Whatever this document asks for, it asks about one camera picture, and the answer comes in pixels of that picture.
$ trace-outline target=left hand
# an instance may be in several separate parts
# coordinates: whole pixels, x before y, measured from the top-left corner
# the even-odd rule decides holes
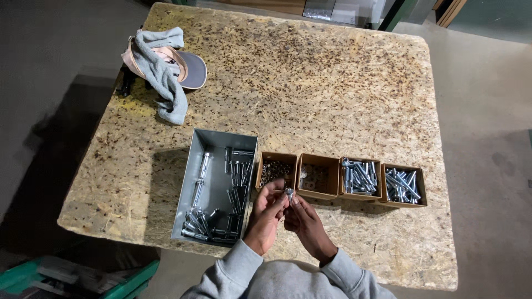
[[[283,216],[283,211],[290,203],[282,189],[285,181],[277,179],[262,187],[257,199],[253,203],[250,222],[244,243],[254,252],[262,256],[273,245],[277,233],[277,225]]]

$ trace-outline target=workbench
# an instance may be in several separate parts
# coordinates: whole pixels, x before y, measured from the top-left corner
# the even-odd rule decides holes
[[[183,50],[201,56],[208,69],[205,86],[187,93],[185,123],[157,116],[159,95],[142,79],[130,96],[113,95],[63,204],[60,226],[222,257],[228,248],[170,239],[193,128],[257,135],[259,151],[423,168],[428,207],[309,202],[331,240],[379,283],[456,289],[434,81],[421,37],[162,3],[154,4],[144,29],[176,26],[185,33]],[[282,223],[264,258],[318,264]]]

